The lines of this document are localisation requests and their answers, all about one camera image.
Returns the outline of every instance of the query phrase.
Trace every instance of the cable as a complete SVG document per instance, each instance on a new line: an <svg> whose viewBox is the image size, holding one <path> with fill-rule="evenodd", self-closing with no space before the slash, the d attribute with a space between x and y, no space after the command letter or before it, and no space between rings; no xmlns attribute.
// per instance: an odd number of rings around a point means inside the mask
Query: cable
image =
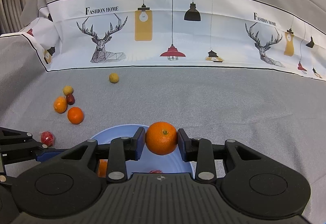
<svg viewBox="0 0 326 224"><path fill-rule="evenodd" d="M212 24L212 20L213 20L213 0L211 0L211 24Z"/></svg>
<svg viewBox="0 0 326 224"><path fill-rule="evenodd" d="M302 39L302 41L301 41L301 43L300 43L300 55L301 55L301 57L300 57L300 61L299 61L299 63L301 62L301 59L302 59L301 45L302 45L302 42L303 42L304 39L305 39L305 35L306 35L306 24L304 24L304 38Z"/></svg>
<svg viewBox="0 0 326 224"><path fill-rule="evenodd" d="M291 24L291 27L290 27L290 29L292 29L292 26L293 26L293 22L294 22L294 16L293 16L293 19L292 19L292 24Z"/></svg>
<svg viewBox="0 0 326 224"><path fill-rule="evenodd" d="M173 45L173 0L172 0L172 45Z"/></svg>

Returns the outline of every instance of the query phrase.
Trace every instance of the lantern illustration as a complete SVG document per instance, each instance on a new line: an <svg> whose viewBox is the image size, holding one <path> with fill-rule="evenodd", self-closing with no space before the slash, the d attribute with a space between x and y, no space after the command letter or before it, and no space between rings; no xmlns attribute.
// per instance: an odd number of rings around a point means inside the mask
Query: lantern illustration
<svg viewBox="0 0 326 224"><path fill-rule="evenodd" d="M161 54L161 57L167 57L168 60L178 60L179 57L185 57L184 53L181 53L176 49L173 45L173 0L172 0L172 28L171 28L171 38L172 38L172 44L167 49L167 52L164 52Z"/></svg>
<svg viewBox="0 0 326 224"><path fill-rule="evenodd" d="M313 71L313 73L314 73L317 77L319 77L319 78L322 79L322 76L319 75L319 74L316 72L315 68L312 68L312 71Z"/></svg>
<svg viewBox="0 0 326 224"><path fill-rule="evenodd" d="M208 57L205 58L207 61L213 61L213 62L223 62L224 60L217 55L212 49L208 52Z"/></svg>
<svg viewBox="0 0 326 224"><path fill-rule="evenodd" d="M52 56L55 53L55 47L51 47L48 50L44 50L43 54L44 54L44 60L45 63L47 63L48 65L52 63Z"/></svg>
<svg viewBox="0 0 326 224"><path fill-rule="evenodd" d="M196 4L194 3L194 0L192 0L192 3L190 3L190 9L187 10L184 17L185 21L200 21L200 13L198 10L196 10Z"/></svg>
<svg viewBox="0 0 326 224"><path fill-rule="evenodd" d="M149 7L143 5L135 11L135 41L151 41L153 35L153 16Z"/></svg>
<svg viewBox="0 0 326 224"><path fill-rule="evenodd" d="M294 55L293 38L294 38L294 34L290 28L285 32L286 47L284 51L284 55L287 55L289 57Z"/></svg>
<svg viewBox="0 0 326 224"><path fill-rule="evenodd" d="M301 65L301 61L298 64L298 70L301 70L303 74L307 74L307 70Z"/></svg>
<svg viewBox="0 0 326 224"><path fill-rule="evenodd" d="M310 36L311 40L309 43L306 44L306 46L310 47L310 48L313 48L315 43L314 43L314 40L312 39L312 36Z"/></svg>
<svg viewBox="0 0 326 224"><path fill-rule="evenodd" d="M33 36L34 37L34 34L33 34L33 29L29 29L28 32L27 32L29 35Z"/></svg>
<svg viewBox="0 0 326 224"><path fill-rule="evenodd" d="M171 47L167 49L167 52L164 52L160 56L167 57L168 60L178 60L178 57L185 57L185 54L179 52L172 44Z"/></svg>

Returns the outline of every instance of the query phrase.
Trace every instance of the small yellow fruit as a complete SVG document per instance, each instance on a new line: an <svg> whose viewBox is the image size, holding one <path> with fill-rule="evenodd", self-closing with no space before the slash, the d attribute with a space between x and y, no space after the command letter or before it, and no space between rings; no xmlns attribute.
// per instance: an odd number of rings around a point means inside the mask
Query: small yellow fruit
<svg viewBox="0 0 326 224"><path fill-rule="evenodd" d="M117 83L119 81L119 76L117 73L111 73L109 76L109 80L112 83Z"/></svg>
<svg viewBox="0 0 326 224"><path fill-rule="evenodd" d="M62 91L63 94L67 96L68 94L73 93L74 89L72 88L72 86L65 86Z"/></svg>

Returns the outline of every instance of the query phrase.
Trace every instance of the crosshair logo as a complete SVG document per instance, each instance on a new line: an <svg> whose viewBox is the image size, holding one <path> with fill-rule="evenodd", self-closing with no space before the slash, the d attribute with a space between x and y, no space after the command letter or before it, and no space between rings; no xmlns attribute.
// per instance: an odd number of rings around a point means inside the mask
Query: crosshair logo
<svg viewBox="0 0 326 224"><path fill-rule="evenodd" d="M161 182L161 181L165 180L166 177L160 175L159 177L157 177L157 178L155 178L155 179L157 179L157 180L159 180L159 181Z"/></svg>

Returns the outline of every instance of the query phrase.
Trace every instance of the orange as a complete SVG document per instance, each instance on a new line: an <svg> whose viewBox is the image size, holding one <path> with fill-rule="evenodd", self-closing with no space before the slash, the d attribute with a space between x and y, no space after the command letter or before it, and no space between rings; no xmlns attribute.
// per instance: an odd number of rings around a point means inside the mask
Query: orange
<svg viewBox="0 0 326 224"><path fill-rule="evenodd" d="M79 107L72 107L67 114L68 120L73 124L79 124L84 119L84 113Z"/></svg>
<svg viewBox="0 0 326 224"><path fill-rule="evenodd" d="M154 154L169 154L175 150L177 143L177 130L169 123L156 122L147 129L146 146Z"/></svg>
<svg viewBox="0 0 326 224"><path fill-rule="evenodd" d="M100 160L100 165L98 166L97 176L106 177L106 168L108 166L108 162L106 160Z"/></svg>
<svg viewBox="0 0 326 224"><path fill-rule="evenodd" d="M55 99L53 108L57 113L62 114L67 109L67 100L65 97L60 96Z"/></svg>

